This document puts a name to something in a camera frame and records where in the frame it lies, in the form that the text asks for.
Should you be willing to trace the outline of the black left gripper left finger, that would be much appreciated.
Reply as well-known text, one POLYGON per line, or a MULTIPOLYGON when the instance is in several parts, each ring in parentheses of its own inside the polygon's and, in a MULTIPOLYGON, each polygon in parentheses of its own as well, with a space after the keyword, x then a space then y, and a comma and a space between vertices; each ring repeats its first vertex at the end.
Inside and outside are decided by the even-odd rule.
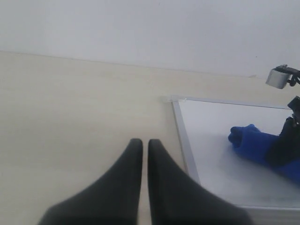
POLYGON ((97 181, 43 215, 41 225, 136 225, 143 143, 131 139, 119 159, 97 181))

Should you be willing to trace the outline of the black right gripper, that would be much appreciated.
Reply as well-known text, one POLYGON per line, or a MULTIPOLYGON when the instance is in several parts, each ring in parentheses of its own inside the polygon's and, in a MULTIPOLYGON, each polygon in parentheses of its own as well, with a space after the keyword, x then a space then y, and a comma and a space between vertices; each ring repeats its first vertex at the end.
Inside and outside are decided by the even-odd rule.
POLYGON ((292 115, 285 120, 282 133, 266 153, 266 162, 271 167, 281 167, 300 158, 300 97, 288 105, 292 115))

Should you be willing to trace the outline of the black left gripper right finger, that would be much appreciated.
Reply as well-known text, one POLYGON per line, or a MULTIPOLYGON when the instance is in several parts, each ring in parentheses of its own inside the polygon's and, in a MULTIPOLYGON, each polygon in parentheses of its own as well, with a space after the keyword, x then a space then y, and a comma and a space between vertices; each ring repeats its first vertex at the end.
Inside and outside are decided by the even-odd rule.
POLYGON ((148 191, 154 225, 251 225, 248 213, 190 178, 159 139, 148 143, 148 191))

